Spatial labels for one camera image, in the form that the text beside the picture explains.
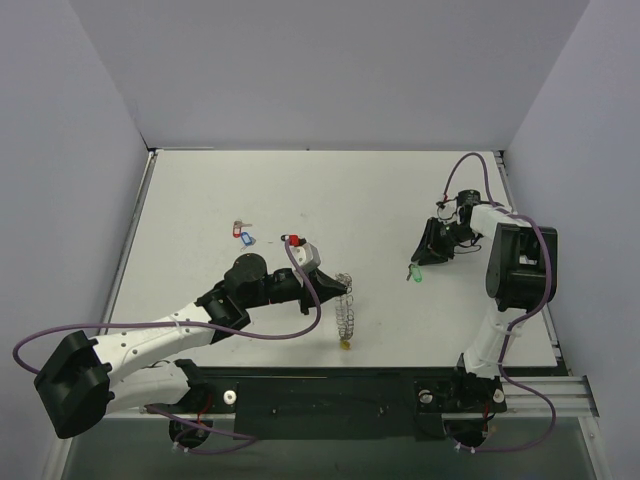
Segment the green tag key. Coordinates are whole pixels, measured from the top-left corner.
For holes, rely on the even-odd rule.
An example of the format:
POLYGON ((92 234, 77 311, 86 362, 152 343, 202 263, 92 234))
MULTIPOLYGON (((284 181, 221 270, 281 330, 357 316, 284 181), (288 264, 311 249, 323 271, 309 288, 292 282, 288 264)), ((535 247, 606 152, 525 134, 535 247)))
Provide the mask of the green tag key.
POLYGON ((423 279, 423 277, 422 277, 422 273, 421 273, 420 267, 418 265, 416 265, 416 264, 411 263, 408 266, 408 273, 407 273, 407 276, 406 276, 406 280, 407 281, 412 280, 415 283, 421 283, 422 279, 423 279))

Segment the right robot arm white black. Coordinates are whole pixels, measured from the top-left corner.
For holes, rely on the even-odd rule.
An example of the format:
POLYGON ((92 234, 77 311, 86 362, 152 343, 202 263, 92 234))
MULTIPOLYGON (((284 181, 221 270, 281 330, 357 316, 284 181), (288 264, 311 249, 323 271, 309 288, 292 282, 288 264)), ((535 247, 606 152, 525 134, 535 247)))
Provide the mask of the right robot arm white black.
POLYGON ((558 232, 540 227, 502 206, 481 198, 477 190, 460 191, 445 218, 431 217, 414 251, 409 275, 468 253, 482 239, 491 242, 485 275, 488 308, 472 344, 464 351, 447 383, 449 402, 468 409, 482 395, 496 401, 500 368, 524 323, 553 299, 557 288, 558 232))

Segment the round metal keyring disc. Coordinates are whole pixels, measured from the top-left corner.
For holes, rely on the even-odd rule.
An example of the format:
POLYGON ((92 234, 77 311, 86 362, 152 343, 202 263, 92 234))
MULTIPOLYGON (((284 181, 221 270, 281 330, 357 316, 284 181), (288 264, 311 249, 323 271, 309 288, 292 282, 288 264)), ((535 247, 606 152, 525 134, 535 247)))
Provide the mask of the round metal keyring disc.
POLYGON ((339 340, 350 340, 354 334, 355 315, 353 310, 353 280, 347 273, 338 273, 335 279, 348 287, 348 293, 335 298, 335 319, 339 340))

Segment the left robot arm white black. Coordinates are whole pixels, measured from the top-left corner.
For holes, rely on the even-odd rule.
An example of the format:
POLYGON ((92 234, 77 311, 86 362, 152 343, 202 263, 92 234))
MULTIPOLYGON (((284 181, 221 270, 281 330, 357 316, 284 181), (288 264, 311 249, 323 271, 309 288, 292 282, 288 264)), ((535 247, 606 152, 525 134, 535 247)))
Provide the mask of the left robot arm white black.
POLYGON ((324 274, 308 247, 288 249, 291 267, 268 272, 263 257, 240 255, 223 279, 194 302, 143 327, 88 337, 66 335, 36 375, 34 385, 61 439, 75 437, 106 414, 145 404, 175 404, 192 412, 204 384, 178 367, 157 377, 144 369, 185 350, 245 335, 251 308, 296 302, 302 314, 347 293, 324 274))

